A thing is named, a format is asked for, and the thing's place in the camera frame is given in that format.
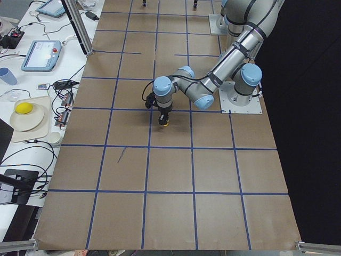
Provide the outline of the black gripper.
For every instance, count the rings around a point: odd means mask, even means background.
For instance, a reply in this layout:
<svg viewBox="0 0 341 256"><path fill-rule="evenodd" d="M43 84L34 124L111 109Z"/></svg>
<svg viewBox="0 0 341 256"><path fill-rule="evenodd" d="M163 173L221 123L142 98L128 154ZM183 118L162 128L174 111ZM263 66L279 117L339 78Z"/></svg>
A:
<svg viewBox="0 0 341 256"><path fill-rule="evenodd" d="M160 125L164 125L164 115L165 115L165 123L169 123L169 115L168 113L172 111L173 104L170 103L167 106L162 105L160 102L156 102L157 108L160 111L161 115L158 119Z"/></svg>

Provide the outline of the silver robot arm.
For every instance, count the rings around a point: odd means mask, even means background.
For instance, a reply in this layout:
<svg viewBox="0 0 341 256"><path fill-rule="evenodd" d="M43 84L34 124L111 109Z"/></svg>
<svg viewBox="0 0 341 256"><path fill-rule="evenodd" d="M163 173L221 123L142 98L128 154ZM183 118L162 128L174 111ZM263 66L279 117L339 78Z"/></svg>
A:
<svg viewBox="0 0 341 256"><path fill-rule="evenodd" d="M202 78L195 78L194 71L183 66L152 82L153 91L147 96L145 106L158 108L159 124L169 123L174 93L181 91L197 108L206 110L214 102L213 94L229 78L234 81L234 88L228 92L230 102L235 106L248 105L262 79L262 71L245 60L255 59L273 30L282 5L283 1L222 1L216 25L226 26L228 30L226 51Z"/></svg>

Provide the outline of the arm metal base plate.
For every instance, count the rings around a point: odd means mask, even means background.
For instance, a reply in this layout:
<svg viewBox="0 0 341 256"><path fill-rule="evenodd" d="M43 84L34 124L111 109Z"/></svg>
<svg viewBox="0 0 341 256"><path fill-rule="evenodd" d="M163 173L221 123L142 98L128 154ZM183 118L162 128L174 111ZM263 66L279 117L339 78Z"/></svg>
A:
<svg viewBox="0 0 341 256"><path fill-rule="evenodd" d="M221 112L226 114L262 114L262 107L258 96L252 94L244 96L235 90L235 82L226 81L218 89L220 97Z"/></svg>
<svg viewBox="0 0 341 256"><path fill-rule="evenodd" d="M224 17L220 14L210 14L208 16L210 34L211 35L227 35L228 26L224 21Z"/></svg>

